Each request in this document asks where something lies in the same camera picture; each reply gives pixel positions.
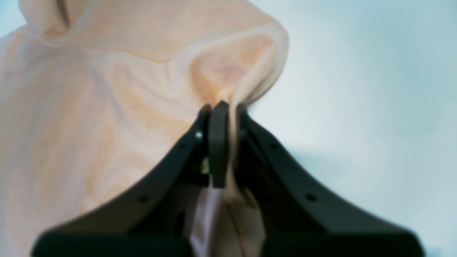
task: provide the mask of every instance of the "wrinkled fabric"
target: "wrinkled fabric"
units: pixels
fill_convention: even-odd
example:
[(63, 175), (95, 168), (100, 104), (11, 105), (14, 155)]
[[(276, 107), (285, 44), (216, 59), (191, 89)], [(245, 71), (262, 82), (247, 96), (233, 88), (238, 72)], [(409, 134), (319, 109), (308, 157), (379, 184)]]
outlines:
[[(199, 109), (233, 110), (279, 76), (288, 37), (245, 0), (21, 0), (27, 25), (0, 41), (0, 257), (29, 256), (49, 227), (146, 175)], [(199, 199), (197, 256), (258, 256), (249, 192)]]

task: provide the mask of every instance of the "white wall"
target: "white wall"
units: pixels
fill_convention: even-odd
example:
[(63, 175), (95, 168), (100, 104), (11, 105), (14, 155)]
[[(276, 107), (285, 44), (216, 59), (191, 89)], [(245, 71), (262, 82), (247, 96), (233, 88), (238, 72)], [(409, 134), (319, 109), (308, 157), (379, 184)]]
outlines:
[[(290, 34), (251, 115), (322, 183), (457, 256), (457, 4), (252, 0)], [(24, 24), (0, 0), (0, 37)]]

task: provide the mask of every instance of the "garment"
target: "garment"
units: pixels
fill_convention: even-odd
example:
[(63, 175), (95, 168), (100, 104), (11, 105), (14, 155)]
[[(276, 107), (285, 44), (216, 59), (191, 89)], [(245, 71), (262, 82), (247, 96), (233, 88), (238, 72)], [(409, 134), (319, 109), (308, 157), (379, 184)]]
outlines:
[[(245, 0), (20, 8), (27, 25), (0, 41), (0, 257), (29, 256), (42, 231), (140, 180), (204, 104), (253, 102), (287, 55), (284, 28)], [(258, 254), (260, 213), (230, 174), (202, 194), (197, 256)]]

